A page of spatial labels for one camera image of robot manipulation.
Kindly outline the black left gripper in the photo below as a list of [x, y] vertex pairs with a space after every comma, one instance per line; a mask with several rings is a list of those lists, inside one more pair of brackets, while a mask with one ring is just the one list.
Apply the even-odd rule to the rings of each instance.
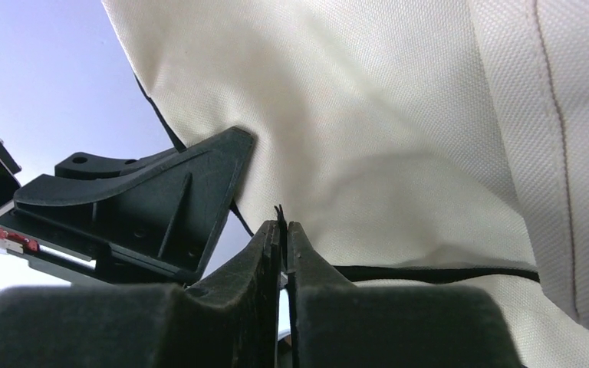
[[254, 142], [232, 127], [138, 160], [75, 153], [15, 192], [0, 240], [30, 268], [73, 284], [193, 284]]

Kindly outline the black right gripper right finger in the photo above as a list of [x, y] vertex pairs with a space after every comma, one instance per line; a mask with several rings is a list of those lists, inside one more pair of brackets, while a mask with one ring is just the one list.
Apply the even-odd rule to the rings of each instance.
[[476, 287], [359, 287], [285, 236], [296, 367], [519, 367], [502, 312]]

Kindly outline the cream canvas backpack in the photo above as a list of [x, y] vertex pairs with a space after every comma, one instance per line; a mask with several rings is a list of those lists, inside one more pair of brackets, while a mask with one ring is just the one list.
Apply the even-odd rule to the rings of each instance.
[[186, 145], [256, 138], [236, 202], [336, 266], [492, 267], [528, 367], [589, 367], [589, 1], [106, 1]]

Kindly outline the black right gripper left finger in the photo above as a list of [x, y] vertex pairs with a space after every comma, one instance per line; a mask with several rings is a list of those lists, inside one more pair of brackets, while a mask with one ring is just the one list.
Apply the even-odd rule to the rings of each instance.
[[0, 367], [273, 367], [279, 228], [192, 287], [14, 287], [0, 292]]

